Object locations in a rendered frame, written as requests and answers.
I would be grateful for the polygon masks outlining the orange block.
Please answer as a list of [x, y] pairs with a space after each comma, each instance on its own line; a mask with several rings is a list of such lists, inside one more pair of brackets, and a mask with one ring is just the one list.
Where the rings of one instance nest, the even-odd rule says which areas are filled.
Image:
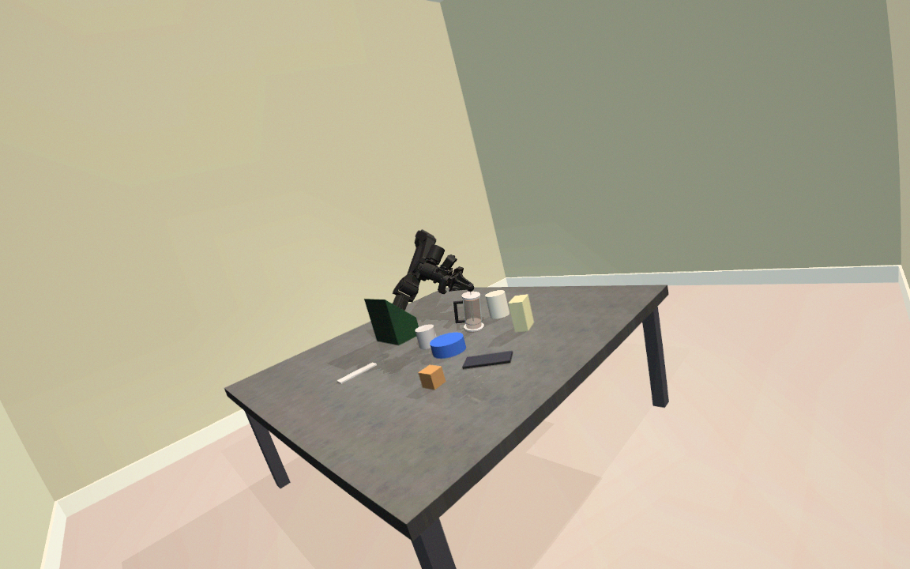
[[425, 389], [436, 390], [444, 384], [445, 377], [442, 365], [427, 365], [418, 372], [420, 385]]

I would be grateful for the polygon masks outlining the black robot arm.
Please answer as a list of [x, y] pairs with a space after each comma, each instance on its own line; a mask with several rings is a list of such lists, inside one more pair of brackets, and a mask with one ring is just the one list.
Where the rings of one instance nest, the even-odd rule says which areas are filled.
[[[414, 302], [418, 295], [420, 280], [432, 280], [434, 268], [440, 263], [445, 252], [443, 247], [434, 245], [436, 243], [434, 236], [423, 229], [416, 232], [414, 243], [416, 249], [411, 264], [409, 264], [408, 273], [402, 277], [393, 290], [395, 295], [393, 305], [404, 311], [407, 309], [408, 302]], [[453, 270], [451, 267], [455, 262], [457, 262], [455, 255], [448, 255], [443, 264], [440, 264], [441, 267], [438, 266], [437, 269], [441, 273], [448, 274], [448, 270]]]

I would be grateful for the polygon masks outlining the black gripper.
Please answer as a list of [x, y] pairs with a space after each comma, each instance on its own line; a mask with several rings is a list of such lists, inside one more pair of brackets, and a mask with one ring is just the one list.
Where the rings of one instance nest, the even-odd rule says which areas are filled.
[[435, 284], [439, 282], [439, 294], [446, 294], [446, 287], [450, 288], [449, 292], [458, 291], [458, 289], [471, 289], [468, 284], [473, 285], [473, 283], [463, 277], [463, 267], [459, 266], [455, 270], [448, 271], [448, 274], [441, 273], [436, 266], [432, 273], [433, 282]]

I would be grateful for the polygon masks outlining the pale yellow block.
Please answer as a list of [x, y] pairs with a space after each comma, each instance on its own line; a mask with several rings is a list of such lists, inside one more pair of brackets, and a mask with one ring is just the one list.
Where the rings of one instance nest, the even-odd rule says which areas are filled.
[[515, 333], [528, 331], [534, 323], [528, 295], [514, 296], [509, 306]]

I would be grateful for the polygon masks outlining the cream cylinder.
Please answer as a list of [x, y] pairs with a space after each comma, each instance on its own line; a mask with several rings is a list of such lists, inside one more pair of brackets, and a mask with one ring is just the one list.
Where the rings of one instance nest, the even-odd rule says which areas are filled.
[[486, 294], [485, 299], [487, 299], [487, 305], [490, 308], [491, 319], [502, 319], [510, 314], [508, 301], [506, 301], [506, 294], [503, 289]]

